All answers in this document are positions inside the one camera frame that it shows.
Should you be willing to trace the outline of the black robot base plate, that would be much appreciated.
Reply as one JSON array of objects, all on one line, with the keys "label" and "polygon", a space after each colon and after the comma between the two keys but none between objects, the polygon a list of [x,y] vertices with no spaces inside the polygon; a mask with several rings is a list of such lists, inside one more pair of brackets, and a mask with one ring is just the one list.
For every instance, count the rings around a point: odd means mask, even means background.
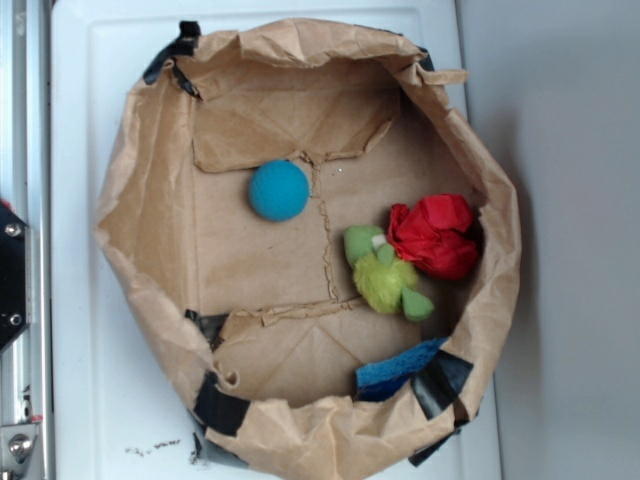
[{"label": "black robot base plate", "polygon": [[29,228],[1,201],[1,354],[27,327],[27,233]]}]

